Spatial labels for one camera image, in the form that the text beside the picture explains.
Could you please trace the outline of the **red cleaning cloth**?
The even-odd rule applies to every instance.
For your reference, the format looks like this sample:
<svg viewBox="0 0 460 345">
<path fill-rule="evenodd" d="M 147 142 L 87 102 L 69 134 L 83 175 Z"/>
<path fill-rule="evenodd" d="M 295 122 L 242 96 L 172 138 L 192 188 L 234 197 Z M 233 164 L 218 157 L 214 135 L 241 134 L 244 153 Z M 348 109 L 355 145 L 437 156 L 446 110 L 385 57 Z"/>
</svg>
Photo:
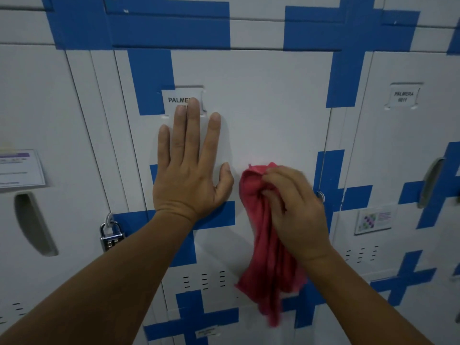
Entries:
<svg viewBox="0 0 460 345">
<path fill-rule="evenodd" d="M 307 277 L 273 226 L 271 207 L 263 192 L 271 190 L 277 195 L 279 192 L 262 180 L 270 167 L 276 164 L 249 165 L 239 182 L 240 200 L 254 231 L 254 249 L 249 266 L 236 287 L 258 305 L 270 327 L 277 327 L 282 311 L 280 294 L 299 292 Z"/>
</svg>

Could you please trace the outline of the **white locker door colourful sticker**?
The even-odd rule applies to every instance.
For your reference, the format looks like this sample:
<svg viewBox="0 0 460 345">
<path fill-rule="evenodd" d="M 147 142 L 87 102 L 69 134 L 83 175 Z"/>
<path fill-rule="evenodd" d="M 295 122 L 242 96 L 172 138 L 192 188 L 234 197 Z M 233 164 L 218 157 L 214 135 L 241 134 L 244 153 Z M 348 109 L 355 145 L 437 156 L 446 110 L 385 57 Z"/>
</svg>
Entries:
<svg viewBox="0 0 460 345">
<path fill-rule="evenodd" d="M 391 84 L 423 84 L 386 108 Z M 445 163 L 428 206 L 424 177 Z M 393 227 L 354 235 L 360 209 L 397 205 Z M 334 233 L 345 262 L 437 345 L 460 345 L 460 55 L 373 55 Z"/>
</svg>

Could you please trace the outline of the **person's right forearm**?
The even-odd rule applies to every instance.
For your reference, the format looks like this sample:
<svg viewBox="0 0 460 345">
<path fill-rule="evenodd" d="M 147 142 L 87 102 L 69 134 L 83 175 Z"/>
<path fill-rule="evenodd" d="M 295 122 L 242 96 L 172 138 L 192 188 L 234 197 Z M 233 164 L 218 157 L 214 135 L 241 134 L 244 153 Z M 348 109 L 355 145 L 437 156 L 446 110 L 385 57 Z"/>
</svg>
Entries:
<svg viewBox="0 0 460 345">
<path fill-rule="evenodd" d="M 434 345 L 331 246 L 297 258 L 352 345 Z"/>
</svg>

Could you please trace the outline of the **colourful square-pattern sticker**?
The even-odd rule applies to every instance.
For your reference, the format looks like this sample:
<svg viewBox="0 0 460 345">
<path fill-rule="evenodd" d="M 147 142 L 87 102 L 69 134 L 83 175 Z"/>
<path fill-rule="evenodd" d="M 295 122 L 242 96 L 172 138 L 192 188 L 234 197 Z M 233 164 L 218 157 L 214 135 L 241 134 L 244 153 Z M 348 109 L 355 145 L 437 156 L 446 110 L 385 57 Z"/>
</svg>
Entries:
<svg viewBox="0 0 460 345">
<path fill-rule="evenodd" d="M 354 235 L 359 236 L 391 229 L 396 213 L 397 205 L 360 209 Z"/>
</svg>

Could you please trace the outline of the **white locker door purple notice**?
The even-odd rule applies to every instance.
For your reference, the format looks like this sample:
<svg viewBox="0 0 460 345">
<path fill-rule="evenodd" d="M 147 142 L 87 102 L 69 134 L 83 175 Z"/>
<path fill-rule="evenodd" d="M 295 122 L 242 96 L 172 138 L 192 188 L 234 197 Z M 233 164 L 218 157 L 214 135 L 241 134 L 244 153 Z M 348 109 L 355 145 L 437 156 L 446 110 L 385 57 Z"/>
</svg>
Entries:
<svg viewBox="0 0 460 345">
<path fill-rule="evenodd" d="M 102 253 L 109 212 L 145 210 L 119 78 L 101 95 L 92 54 L 0 45 L 0 151 L 34 149 L 45 186 L 0 190 L 0 333 Z M 59 254 L 40 255 L 22 234 L 14 195 L 31 191 Z"/>
</svg>

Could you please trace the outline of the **person's left forearm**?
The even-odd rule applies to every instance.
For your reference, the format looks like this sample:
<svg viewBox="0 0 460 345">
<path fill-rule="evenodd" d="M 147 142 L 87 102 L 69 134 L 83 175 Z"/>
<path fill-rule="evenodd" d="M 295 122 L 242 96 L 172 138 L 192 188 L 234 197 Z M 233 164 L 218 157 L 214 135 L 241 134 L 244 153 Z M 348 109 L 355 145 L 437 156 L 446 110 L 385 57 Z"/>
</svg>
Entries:
<svg viewBox="0 0 460 345">
<path fill-rule="evenodd" d="M 0 345 L 133 345 L 193 212 L 160 210 L 0 336 Z"/>
</svg>

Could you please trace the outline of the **white name label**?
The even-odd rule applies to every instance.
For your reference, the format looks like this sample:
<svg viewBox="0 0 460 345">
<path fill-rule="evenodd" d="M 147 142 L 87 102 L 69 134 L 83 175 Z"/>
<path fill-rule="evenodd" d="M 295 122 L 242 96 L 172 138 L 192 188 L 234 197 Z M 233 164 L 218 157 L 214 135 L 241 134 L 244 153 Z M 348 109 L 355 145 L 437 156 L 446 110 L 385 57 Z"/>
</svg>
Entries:
<svg viewBox="0 0 460 345">
<path fill-rule="evenodd" d="M 417 97 L 423 84 L 421 83 L 394 83 L 390 85 L 390 95 L 386 108 L 417 106 Z"/>
<path fill-rule="evenodd" d="M 195 98 L 200 105 L 200 114 L 204 116 L 206 110 L 203 102 L 203 92 L 202 87 L 179 87 L 174 90 L 162 90 L 164 115 L 173 116 L 178 105 L 187 107 L 190 99 Z"/>
</svg>

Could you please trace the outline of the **person's right hand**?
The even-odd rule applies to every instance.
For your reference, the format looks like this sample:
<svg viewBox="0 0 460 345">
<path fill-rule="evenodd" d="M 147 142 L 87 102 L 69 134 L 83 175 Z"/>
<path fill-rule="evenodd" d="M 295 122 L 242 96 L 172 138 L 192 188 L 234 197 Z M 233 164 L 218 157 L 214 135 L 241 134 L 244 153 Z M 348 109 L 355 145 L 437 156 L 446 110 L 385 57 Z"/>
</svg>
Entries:
<svg viewBox="0 0 460 345">
<path fill-rule="evenodd" d="M 271 209 L 272 223 L 286 249 L 306 267 L 332 250 L 324 206 L 301 171 L 275 167 L 281 168 L 292 181 L 292 202 L 284 214 L 273 214 Z"/>
</svg>

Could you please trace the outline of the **silver combination padlock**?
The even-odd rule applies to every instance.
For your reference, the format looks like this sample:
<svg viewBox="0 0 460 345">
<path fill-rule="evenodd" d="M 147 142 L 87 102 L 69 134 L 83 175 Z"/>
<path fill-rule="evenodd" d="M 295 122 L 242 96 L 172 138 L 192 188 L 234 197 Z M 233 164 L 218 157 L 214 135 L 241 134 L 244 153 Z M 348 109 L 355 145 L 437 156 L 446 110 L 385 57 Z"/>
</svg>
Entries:
<svg viewBox="0 0 460 345">
<path fill-rule="evenodd" d="M 121 226 L 114 220 L 112 212 L 105 217 L 104 222 L 99 227 L 99 232 L 100 243 L 104 253 L 117 245 L 125 237 Z"/>
</svg>

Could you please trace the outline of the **person's left hand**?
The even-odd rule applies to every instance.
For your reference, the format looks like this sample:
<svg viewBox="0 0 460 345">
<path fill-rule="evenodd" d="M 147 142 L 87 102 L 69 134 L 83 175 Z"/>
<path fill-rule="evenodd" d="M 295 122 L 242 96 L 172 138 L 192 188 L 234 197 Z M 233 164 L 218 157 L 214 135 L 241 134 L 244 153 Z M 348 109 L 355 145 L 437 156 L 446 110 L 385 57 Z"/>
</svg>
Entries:
<svg viewBox="0 0 460 345">
<path fill-rule="evenodd" d="M 157 168 L 153 203 L 157 214 L 179 215 L 194 224 L 224 202 L 214 202 L 213 173 L 221 132 L 221 115 L 212 113 L 198 160 L 185 160 L 187 107 L 178 105 L 170 131 L 170 164 Z"/>
</svg>

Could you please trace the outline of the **purple-headed paper notice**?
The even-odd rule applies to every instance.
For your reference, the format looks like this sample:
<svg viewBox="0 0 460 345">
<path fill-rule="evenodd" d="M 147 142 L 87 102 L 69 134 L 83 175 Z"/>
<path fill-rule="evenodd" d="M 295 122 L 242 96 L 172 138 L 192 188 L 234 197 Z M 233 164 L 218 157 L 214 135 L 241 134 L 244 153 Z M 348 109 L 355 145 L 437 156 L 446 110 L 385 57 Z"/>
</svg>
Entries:
<svg viewBox="0 0 460 345">
<path fill-rule="evenodd" d="M 0 190 L 45 185 L 36 150 L 0 151 Z"/>
</svg>

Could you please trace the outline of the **white locker door blue tape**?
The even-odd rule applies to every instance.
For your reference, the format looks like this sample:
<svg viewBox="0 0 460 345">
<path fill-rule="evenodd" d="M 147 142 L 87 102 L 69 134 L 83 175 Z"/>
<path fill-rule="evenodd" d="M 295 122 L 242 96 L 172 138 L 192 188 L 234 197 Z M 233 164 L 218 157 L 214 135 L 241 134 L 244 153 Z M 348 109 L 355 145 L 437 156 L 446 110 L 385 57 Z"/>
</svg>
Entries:
<svg viewBox="0 0 460 345">
<path fill-rule="evenodd" d="M 162 90 L 202 87 L 206 113 L 219 112 L 222 128 L 214 181 L 228 162 L 235 184 L 216 212 L 197 223 L 163 279 L 169 316 L 179 316 L 176 295 L 200 291 L 205 312 L 254 305 L 235 284 L 253 254 L 254 231 L 239 197 L 239 179 L 251 166 L 271 162 L 301 170 L 310 181 L 324 150 L 332 56 L 282 51 L 115 51 L 145 206 L 154 214 L 157 138 L 164 115 Z"/>
<path fill-rule="evenodd" d="M 108 14 L 228 21 L 232 49 L 281 49 L 286 8 L 319 16 L 345 12 L 350 0 L 104 0 Z"/>
</svg>

